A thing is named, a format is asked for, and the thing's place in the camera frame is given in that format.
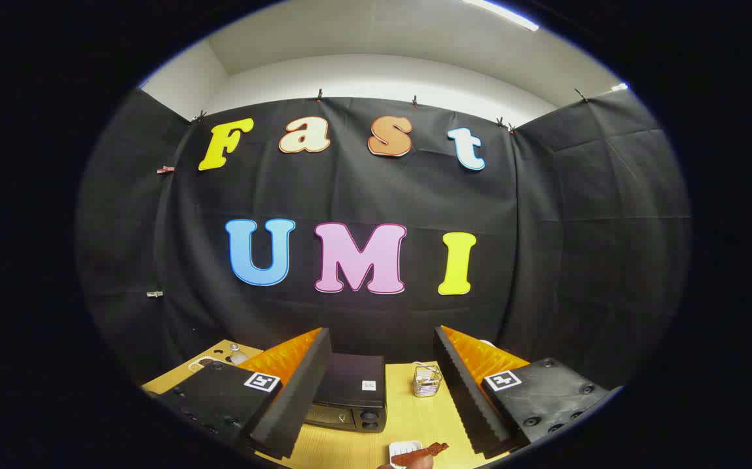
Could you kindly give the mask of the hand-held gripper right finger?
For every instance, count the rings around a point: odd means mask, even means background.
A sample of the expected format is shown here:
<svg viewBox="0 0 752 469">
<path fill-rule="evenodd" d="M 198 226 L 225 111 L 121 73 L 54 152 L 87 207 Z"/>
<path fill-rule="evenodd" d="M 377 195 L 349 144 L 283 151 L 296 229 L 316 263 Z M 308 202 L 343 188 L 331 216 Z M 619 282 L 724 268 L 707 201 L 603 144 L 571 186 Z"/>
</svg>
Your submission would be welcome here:
<svg viewBox="0 0 752 469">
<path fill-rule="evenodd" d="M 434 350 L 471 448 L 486 459 L 541 445 L 611 397 L 558 359 L 527 362 L 447 326 L 435 327 Z"/>
</svg>

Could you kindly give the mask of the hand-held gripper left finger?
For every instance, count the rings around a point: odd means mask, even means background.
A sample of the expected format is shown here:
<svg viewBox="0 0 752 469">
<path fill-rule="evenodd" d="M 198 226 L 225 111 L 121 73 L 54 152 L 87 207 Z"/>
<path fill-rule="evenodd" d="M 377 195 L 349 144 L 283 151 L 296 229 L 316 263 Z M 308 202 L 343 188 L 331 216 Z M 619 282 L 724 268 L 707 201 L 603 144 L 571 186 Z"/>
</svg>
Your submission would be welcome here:
<svg viewBox="0 0 752 469">
<path fill-rule="evenodd" d="M 316 328 L 240 364 L 205 357 L 154 398 L 230 448 L 289 457 L 330 358 L 330 330 Z"/>
</svg>

